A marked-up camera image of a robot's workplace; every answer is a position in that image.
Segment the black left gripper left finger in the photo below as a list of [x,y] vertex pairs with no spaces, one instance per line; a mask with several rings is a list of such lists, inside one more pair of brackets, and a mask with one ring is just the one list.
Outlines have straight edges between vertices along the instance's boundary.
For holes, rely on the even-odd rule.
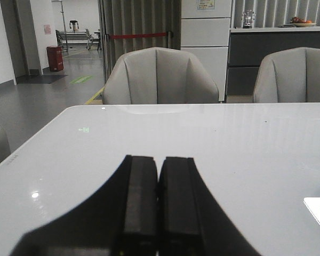
[[89,198],[26,233],[11,255],[156,255],[157,169],[127,155]]

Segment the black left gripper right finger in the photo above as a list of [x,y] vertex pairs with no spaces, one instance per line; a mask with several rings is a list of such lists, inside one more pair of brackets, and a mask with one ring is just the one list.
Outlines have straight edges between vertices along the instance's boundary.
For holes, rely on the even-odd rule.
[[259,255],[215,200],[193,158],[167,157],[158,186],[160,255]]

